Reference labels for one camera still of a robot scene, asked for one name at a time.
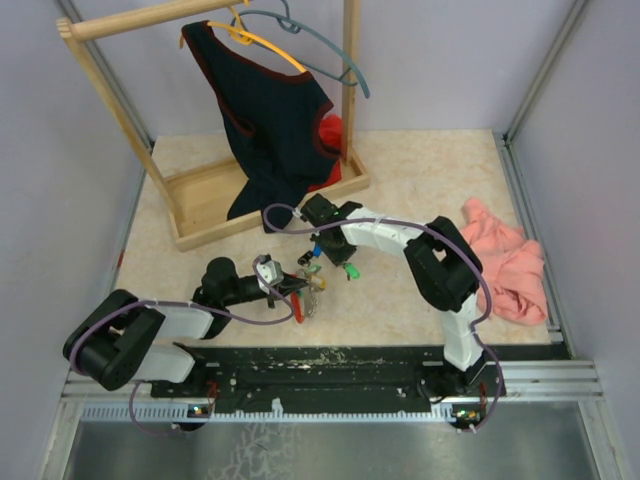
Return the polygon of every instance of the light purple wall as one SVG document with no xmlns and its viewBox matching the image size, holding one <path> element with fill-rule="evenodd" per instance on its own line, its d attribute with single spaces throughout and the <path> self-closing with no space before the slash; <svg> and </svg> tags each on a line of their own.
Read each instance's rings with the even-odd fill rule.
<svg viewBox="0 0 640 480">
<path fill-rule="evenodd" d="M 76 0 L 84 18 L 158 0 Z M 282 11 L 277 0 L 251 8 Z M 342 44 L 342 0 L 290 0 L 292 16 Z M 363 0 L 359 65 L 371 98 L 357 96 L 357 128 L 492 128 L 505 131 L 571 6 L 571 0 Z M 99 41 L 152 136 L 221 131 L 215 96 L 180 27 L 198 19 L 229 22 L 227 10 Z M 341 59 L 308 34 L 290 35 L 275 20 L 246 17 L 254 33 L 301 59 L 340 72 Z M 261 48 L 228 44 L 271 68 L 292 67 Z M 336 106 L 340 84 L 318 76 Z"/>
<path fill-rule="evenodd" d="M 628 448 L 640 431 L 639 21 L 637 0 L 592 1 L 516 140 L 570 331 Z"/>
<path fill-rule="evenodd" d="M 0 4 L 0 477 L 35 478 L 104 296 L 140 167 L 59 38 L 51 1 Z"/>
</svg>

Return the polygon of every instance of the silver metal sheet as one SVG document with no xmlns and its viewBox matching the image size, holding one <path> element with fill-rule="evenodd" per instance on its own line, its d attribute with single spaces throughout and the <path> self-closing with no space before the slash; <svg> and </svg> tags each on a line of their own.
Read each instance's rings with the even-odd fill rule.
<svg viewBox="0 0 640 480">
<path fill-rule="evenodd" d="M 446 424 L 234 424 L 175 438 L 81 423 L 67 479 L 599 478 L 577 404 L 503 404 L 479 434 Z"/>
</svg>

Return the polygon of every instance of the red cloth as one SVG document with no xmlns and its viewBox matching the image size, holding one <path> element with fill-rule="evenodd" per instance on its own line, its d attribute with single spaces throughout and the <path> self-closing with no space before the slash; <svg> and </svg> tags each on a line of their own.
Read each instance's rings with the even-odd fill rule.
<svg viewBox="0 0 640 480">
<path fill-rule="evenodd" d="M 325 145 L 329 145 L 337 150 L 340 150 L 342 145 L 342 119 L 337 115 L 329 115 L 320 122 L 320 139 Z M 342 179 L 342 170 L 340 169 L 340 160 L 336 160 L 333 165 L 333 170 L 329 175 L 329 179 L 322 185 L 311 185 L 309 191 L 313 192 L 320 188 L 328 187 L 334 183 L 339 182 Z"/>
<path fill-rule="evenodd" d="M 542 286 L 542 247 L 524 237 L 522 227 L 511 228 L 477 198 L 462 207 L 467 226 L 461 232 L 484 267 L 493 313 L 520 325 L 539 325 L 548 317 Z M 484 292 L 478 290 L 478 306 L 486 307 Z"/>
</svg>

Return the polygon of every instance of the dark blue garment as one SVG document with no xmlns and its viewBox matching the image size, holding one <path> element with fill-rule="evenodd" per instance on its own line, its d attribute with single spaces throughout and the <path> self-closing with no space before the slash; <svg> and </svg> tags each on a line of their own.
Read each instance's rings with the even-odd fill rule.
<svg viewBox="0 0 640 480">
<path fill-rule="evenodd" d="M 298 206 L 311 185 L 327 181 L 339 157 L 318 134 L 333 108 L 327 95 L 309 72 L 284 75 L 229 50 L 206 21 L 185 25 L 182 35 L 218 98 L 231 151 L 249 178 L 227 219 L 275 202 Z M 275 209 L 269 220 L 284 228 L 291 213 Z"/>
</svg>

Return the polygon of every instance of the wooden base tray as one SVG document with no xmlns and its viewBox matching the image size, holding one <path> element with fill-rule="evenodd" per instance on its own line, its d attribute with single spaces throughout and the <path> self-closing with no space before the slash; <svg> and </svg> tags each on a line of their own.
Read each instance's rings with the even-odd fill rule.
<svg viewBox="0 0 640 480">
<path fill-rule="evenodd" d="M 262 224 L 260 212 L 227 220 L 227 212 L 247 177 L 235 159 L 203 165 L 166 178 L 167 186 L 182 211 L 182 219 L 169 212 L 178 250 L 184 252 L 214 240 Z M 329 199 L 349 195 L 369 186 L 369 173 L 354 150 L 342 163 L 342 180 L 307 195 L 321 193 Z"/>
</svg>

